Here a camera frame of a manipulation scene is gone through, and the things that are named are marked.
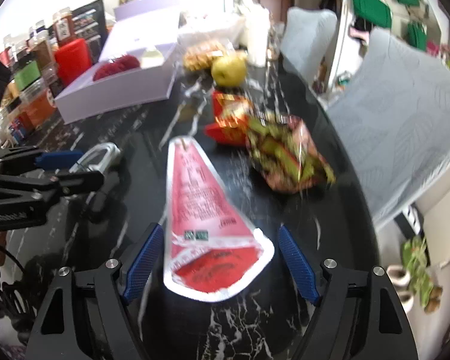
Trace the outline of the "green label black lid jar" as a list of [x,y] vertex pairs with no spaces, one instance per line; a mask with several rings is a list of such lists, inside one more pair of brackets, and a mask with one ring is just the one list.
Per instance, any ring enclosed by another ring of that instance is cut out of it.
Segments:
[[19,92],[28,88],[41,77],[37,61],[33,58],[22,58],[12,66],[13,79]]

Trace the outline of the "far grey chair cover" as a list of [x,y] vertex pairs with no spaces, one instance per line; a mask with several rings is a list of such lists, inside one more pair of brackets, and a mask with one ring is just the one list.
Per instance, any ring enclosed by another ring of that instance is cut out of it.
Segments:
[[284,70],[312,86],[336,30],[337,15],[331,10],[289,8],[280,44]]

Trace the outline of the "red gold snack packet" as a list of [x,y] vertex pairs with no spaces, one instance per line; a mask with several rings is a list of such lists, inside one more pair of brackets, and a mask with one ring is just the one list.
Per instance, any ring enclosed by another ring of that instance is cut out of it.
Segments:
[[214,121],[205,126],[205,135],[221,145],[245,147],[252,108],[247,97],[215,90],[212,93]]

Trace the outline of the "black printed box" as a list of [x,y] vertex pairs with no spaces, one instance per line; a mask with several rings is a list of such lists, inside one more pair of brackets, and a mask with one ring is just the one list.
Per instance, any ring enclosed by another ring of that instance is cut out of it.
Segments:
[[86,42],[91,63],[97,63],[108,37],[103,0],[72,10],[72,20],[75,35]]

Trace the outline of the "jar with chinese label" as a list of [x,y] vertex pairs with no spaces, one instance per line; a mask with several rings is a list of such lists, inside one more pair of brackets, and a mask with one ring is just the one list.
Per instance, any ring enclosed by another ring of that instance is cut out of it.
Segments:
[[77,38],[70,8],[63,8],[53,15],[53,30],[59,47],[63,47]]

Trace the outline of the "bag of yellow waffles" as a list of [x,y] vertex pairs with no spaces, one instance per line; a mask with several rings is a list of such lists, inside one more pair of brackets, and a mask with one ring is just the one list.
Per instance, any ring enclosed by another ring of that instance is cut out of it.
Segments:
[[226,54],[227,48],[220,41],[204,41],[188,47],[183,56],[183,65],[189,71],[210,68],[215,59]]

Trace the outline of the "green tote bag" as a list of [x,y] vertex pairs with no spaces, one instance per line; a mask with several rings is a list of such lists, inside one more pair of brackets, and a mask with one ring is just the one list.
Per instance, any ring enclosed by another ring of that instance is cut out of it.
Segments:
[[384,29],[392,27],[391,10],[384,2],[380,0],[352,0],[352,2],[357,17]]

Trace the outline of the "white cylindrical bottle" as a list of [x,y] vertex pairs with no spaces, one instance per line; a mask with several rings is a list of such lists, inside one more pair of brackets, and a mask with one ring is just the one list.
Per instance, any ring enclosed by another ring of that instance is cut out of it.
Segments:
[[246,29],[248,62],[255,67],[264,68],[270,31],[269,10],[256,5],[247,15]]

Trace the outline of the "brown spice jar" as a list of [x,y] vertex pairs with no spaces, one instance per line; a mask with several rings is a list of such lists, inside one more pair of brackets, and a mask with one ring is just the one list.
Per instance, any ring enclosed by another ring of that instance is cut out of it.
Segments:
[[31,48],[40,71],[54,66],[56,61],[47,39],[39,40]]

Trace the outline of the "green pink snack packet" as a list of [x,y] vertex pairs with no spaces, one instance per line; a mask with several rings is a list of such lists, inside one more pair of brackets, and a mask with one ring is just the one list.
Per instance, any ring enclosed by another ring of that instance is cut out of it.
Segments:
[[301,118],[280,115],[268,120],[250,116],[246,135],[251,163],[273,191],[296,194],[336,182],[332,167],[318,151]]

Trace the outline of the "yellow lemon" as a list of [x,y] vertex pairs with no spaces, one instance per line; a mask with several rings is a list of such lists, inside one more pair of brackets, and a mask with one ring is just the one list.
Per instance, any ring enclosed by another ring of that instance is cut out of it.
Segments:
[[239,87],[247,75],[245,58],[240,53],[217,58],[211,68],[215,84],[220,87]]

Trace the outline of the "orange label clear jar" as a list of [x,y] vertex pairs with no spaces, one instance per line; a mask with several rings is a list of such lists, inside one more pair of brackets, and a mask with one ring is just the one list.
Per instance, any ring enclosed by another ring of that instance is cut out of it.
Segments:
[[53,93],[42,78],[23,89],[20,99],[35,128],[42,125],[57,109]]

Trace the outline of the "grey chair cover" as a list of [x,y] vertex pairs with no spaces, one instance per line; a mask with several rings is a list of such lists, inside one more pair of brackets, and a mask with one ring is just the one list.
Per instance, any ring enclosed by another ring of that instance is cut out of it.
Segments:
[[280,44],[284,70],[312,86],[336,30],[337,15],[331,10],[289,8]]
[[388,30],[372,30],[362,64],[327,114],[375,228],[450,167],[450,69]]

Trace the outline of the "near grey chair cover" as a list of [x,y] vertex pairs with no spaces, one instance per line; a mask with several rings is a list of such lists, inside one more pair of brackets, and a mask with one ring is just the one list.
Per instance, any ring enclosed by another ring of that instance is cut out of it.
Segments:
[[450,69],[388,30],[372,30],[362,64],[327,114],[375,228],[450,167]]

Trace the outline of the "pink red cream tube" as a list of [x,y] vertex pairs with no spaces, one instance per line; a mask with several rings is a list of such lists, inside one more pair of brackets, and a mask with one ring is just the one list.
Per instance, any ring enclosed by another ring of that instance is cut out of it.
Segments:
[[198,302],[223,302],[250,285],[274,254],[272,241],[232,204],[198,142],[173,138],[166,170],[167,289]]

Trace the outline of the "white goat milk hand cream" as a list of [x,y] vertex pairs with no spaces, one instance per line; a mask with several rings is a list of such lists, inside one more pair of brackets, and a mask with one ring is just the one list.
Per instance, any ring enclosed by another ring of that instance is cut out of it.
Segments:
[[161,51],[155,47],[151,46],[145,48],[143,54],[140,57],[140,67],[142,69],[156,68],[165,63],[165,57]]

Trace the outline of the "dark red fluffy scrunchie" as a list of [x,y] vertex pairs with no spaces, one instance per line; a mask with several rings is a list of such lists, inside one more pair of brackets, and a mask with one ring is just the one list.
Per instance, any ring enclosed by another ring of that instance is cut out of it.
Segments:
[[140,61],[133,55],[123,55],[100,66],[93,76],[94,81],[117,75],[121,72],[140,68]]

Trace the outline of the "lavender gift box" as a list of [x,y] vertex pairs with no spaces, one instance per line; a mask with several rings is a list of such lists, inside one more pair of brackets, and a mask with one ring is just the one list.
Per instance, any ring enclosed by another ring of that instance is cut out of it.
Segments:
[[98,63],[56,98],[67,124],[170,96],[179,30],[176,0],[132,0],[114,14]]

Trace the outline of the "red canister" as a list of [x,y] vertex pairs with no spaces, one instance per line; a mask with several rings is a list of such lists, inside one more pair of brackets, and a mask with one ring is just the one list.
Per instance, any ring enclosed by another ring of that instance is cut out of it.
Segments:
[[82,38],[59,47],[54,56],[57,75],[64,86],[70,85],[92,66],[88,45]]

